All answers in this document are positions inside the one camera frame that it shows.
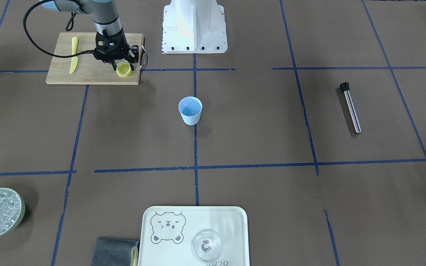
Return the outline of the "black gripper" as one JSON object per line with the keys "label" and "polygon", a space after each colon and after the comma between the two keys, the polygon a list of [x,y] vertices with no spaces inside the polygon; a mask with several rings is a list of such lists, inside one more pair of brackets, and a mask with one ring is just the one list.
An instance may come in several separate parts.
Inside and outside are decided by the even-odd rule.
{"label": "black gripper", "polygon": [[126,59],[131,71],[135,71],[135,64],[139,62],[139,46],[129,47],[123,29],[115,35],[108,35],[103,30],[102,34],[96,33],[94,58],[103,62],[110,62],[114,71],[117,71],[116,60]]}

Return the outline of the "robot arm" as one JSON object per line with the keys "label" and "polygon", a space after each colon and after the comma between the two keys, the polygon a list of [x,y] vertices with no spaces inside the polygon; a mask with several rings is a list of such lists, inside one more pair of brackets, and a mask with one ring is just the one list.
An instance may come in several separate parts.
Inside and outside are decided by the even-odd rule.
{"label": "robot arm", "polygon": [[116,69],[116,61],[124,59],[133,71],[139,61],[139,47],[130,46],[121,25],[119,13],[113,0],[42,0],[47,10],[90,14],[96,27],[95,59],[111,64]]}

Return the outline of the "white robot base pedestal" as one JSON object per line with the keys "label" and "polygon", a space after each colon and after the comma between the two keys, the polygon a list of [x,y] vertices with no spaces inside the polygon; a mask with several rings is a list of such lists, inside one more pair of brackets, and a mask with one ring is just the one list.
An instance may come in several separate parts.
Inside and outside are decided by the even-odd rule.
{"label": "white robot base pedestal", "polygon": [[163,8],[163,54],[228,51],[225,11],[216,0],[172,0]]}

